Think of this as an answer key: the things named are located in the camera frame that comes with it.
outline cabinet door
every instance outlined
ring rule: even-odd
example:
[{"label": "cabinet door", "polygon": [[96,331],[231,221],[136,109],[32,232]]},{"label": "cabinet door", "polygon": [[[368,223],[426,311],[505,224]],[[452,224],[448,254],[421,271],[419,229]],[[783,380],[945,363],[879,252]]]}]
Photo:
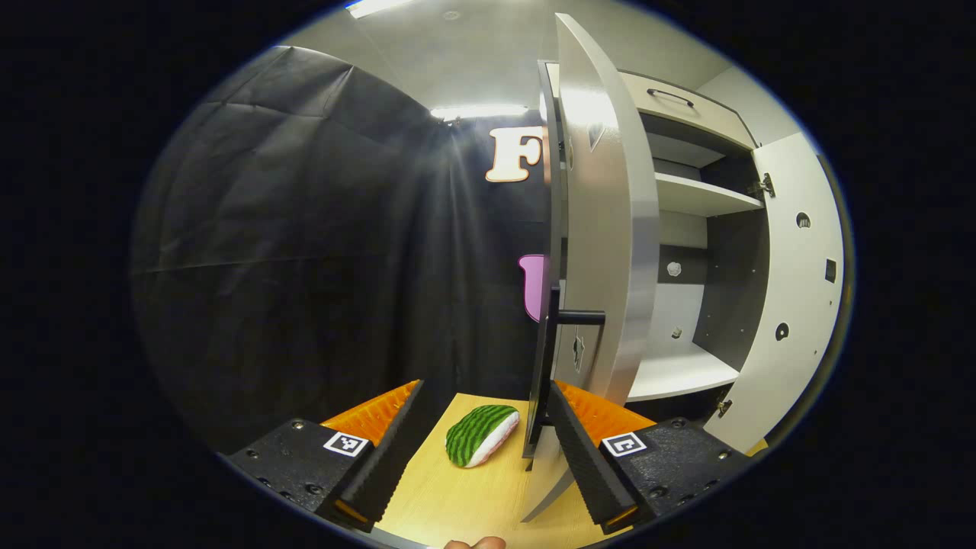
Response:
[{"label": "cabinet door", "polygon": [[[623,404],[645,356],[654,309],[659,254],[654,166],[617,68],[573,18],[556,14],[556,31],[569,205],[564,307],[602,311],[605,322],[594,330],[594,340],[583,342],[589,371],[585,366],[577,371],[573,354],[559,353],[555,377]],[[566,326],[561,333],[565,339],[576,330]],[[540,436],[539,448],[554,451],[536,456],[525,517],[545,509],[568,486],[565,458],[551,437],[551,430]],[[544,459],[556,461],[539,463]]]},{"label": "cabinet door", "polygon": [[726,396],[732,405],[705,425],[742,452],[769,433],[810,382],[834,331],[843,284],[837,206],[813,147],[793,134],[752,157],[760,180],[768,173],[776,193],[766,196],[765,303],[752,348]]}]

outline black door handle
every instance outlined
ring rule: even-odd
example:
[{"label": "black door handle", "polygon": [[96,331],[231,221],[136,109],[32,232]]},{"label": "black door handle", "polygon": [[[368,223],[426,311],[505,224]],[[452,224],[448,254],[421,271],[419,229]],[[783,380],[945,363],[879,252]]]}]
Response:
[{"label": "black door handle", "polygon": [[690,106],[692,108],[695,107],[695,104],[693,104],[690,101],[684,99],[683,97],[677,96],[677,95],[675,95],[675,94],[673,94],[671,92],[666,92],[664,90],[655,90],[654,88],[647,88],[647,93],[650,94],[650,95],[652,95],[652,96],[657,93],[657,94],[664,94],[666,96],[671,96],[673,98],[678,98],[678,99],[684,101],[685,103],[688,103],[688,106]]}]

